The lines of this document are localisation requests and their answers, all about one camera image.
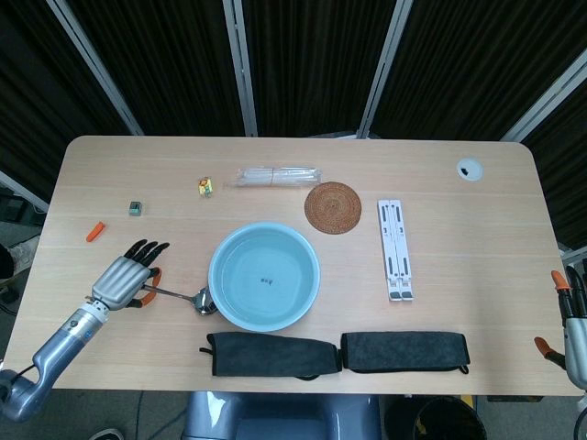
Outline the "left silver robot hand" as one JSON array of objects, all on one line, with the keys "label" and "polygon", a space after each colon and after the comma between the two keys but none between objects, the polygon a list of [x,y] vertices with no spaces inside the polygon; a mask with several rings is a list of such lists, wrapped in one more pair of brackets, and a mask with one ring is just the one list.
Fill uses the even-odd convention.
[{"label": "left silver robot hand", "polygon": [[135,296],[143,286],[161,274],[161,270],[152,264],[169,245],[168,242],[147,239],[134,243],[94,283],[92,299],[104,304],[110,311],[133,306]]}]

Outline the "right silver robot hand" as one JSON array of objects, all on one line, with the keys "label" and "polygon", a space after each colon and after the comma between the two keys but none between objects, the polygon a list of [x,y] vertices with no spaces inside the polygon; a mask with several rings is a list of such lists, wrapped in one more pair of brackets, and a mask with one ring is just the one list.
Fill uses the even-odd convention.
[{"label": "right silver robot hand", "polygon": [[565,267],[566,275],[551,271],[558,295],[565,353],[550,347],[539,336],[535,346],[543,358],[567,372],[570,382],[587,392],[587,289],[583,278],[572,266]]}]

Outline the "silver ladle spoon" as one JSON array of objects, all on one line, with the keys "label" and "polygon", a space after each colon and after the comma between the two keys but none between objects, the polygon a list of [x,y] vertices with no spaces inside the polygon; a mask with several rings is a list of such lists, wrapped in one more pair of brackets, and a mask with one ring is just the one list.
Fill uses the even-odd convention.
[{"label": "silver ladle spoon", "polygon": [[190,303],[200,315],[210,315],[214,314],[217,311],[216,305],[213,302],[208,287],[204,287],[194,296],[184,295],[172,291],[166,291],[164,289],[160,289],[158,287],[148,284],[144,284],[142,286],[142,289],[147,292],[153,292],[155,294],[161,294],[170,296],[172,298],[185,300],[188,303]]}]

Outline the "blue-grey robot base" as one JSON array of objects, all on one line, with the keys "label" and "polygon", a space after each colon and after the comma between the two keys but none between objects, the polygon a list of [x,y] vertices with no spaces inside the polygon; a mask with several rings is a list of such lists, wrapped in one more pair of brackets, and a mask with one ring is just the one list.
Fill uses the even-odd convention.
[{"label": "blue-grey robot base", "polygon": [[369,394],[195,391],[182,440],[381,440]]}]

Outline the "light blue bowl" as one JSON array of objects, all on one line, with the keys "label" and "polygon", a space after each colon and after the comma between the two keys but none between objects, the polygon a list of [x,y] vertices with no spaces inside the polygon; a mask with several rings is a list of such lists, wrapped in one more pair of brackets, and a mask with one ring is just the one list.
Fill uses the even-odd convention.
[{"label": "light blue bowl", "polygon": [[207,287],[230,323],[269,333],[304,317],[320,281],[316,251],[301,233],[287,225],[258,222],[235,230],[216,248]]}]

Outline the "black waste bin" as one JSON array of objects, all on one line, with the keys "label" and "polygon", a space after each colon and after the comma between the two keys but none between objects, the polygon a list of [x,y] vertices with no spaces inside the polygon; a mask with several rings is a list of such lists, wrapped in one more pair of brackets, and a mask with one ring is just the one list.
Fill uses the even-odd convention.
[{"label": "black waste bin", "polygon": [[418,404],[414,440],[487,440],[480,417],[461,399],[425,398]]}]

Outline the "dark grey folded towel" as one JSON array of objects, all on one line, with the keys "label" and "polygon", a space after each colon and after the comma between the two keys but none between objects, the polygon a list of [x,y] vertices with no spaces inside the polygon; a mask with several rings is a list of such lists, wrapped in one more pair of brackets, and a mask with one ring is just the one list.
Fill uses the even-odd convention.
[{"label": "dark grey folded towel", "polygon": [[469,373],[467,341],[454,332],[353,332],[340,338],[342,363],[360,374],[454,371]]},{"label": "dark grey folded towel", "polygon": [[328,342],[277,335],[221,332],[199,349],[212,357],[216,377],[314,380],[342,370],[338,348]]}]

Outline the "clear plastic straw pack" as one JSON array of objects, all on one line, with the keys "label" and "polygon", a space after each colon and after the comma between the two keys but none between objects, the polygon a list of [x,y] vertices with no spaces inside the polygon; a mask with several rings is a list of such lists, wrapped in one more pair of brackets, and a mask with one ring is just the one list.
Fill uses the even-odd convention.
[{"label": "clear plastic straw pack", "polygon": [[322,171],[311,167],[254,167],[240,169],[227,186],[245,187],[314,187],[322,182]]}]

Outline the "white folding laptop stand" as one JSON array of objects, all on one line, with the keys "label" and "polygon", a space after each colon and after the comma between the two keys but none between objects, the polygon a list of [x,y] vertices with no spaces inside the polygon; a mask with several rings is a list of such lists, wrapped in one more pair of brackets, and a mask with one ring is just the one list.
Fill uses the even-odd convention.
[{"label": "white folding laptop stand", "polygon": [[412,302],[412,270],[400,200],[379,200],[385,277],[390,302]]}]

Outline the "round woven brown coaster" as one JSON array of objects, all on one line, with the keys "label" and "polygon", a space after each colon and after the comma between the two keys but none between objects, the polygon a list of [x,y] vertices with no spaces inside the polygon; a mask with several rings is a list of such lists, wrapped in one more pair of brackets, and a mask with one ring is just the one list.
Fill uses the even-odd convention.
[{"label": "round woven brown coaster", "polygon": [[329,235],[340,235],[360,221],[358,194],[348,185],[329,181],[317,185],[305,199],[305,216],[311,226]]}]

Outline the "grey metal partition post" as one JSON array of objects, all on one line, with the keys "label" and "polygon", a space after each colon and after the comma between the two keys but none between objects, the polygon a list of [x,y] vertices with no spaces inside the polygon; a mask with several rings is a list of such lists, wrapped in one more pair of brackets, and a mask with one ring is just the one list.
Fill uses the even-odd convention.
[{"label": "grey metal partition post", "polygon": [[587,80],[585,49],[502,136],[504,142],[521,142]]},{"label": "grey metal partition post", "polygon": [[31,203],[36,209],[42,213],[47,213],[49,204],[34,194],[32,191],[21,185],[6,173],[0,170],[0,183],[9,188],[15,195],[20,196]]},{"label": "grey metal partition post", "polygon": [[246,137],[257,137],[259,134],[242,0],[222,0],[222,3],[244,133]]},{"label": "grey metal partition post", "polygon": [[360,125],[356,132],[356,138],[364,139],[369,136],[371,125],[393,66],[395,54],[399,48],[413,2],[414,0],[395,1],[392,18],[382,45],[381,55],[373,76]]},{"label": "grey metal partition post", "polygon": [[132,113],[129,105],[115,81],[104,65],[101,57],[94,48],[91,40],[67,0],[45,0],[53,15],[67,34],[73,46],[77,49],[91,74],[102,88],[106,97],[114,107],[121,120],[133,136],[143,136],[144,131]]}]

